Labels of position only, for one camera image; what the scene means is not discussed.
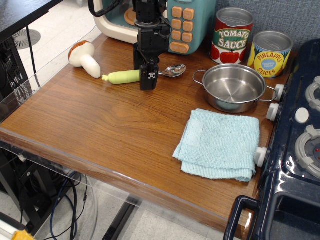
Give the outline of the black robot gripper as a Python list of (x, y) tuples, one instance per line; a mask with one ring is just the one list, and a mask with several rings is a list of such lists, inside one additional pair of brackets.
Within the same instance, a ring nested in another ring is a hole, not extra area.
[(139, 28), (137, 43), (133, 45), (134, 70), (140, 70), (140, 90), (156, 88), (159, 56), (169, 50), (171, 27), (161, 23), (155, 28)]

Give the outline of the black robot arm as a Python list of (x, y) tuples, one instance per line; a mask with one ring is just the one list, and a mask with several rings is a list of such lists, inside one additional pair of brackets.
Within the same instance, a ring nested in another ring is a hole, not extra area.
[(134, 0), (134, 24), (138, 28), (137, 42), (133, 45), (134, 69), (139, 71), (142, 91), (156, 88), (159, 76), (160, 55), (169, 51), (172, 27), (163, 16), (166, 0)]

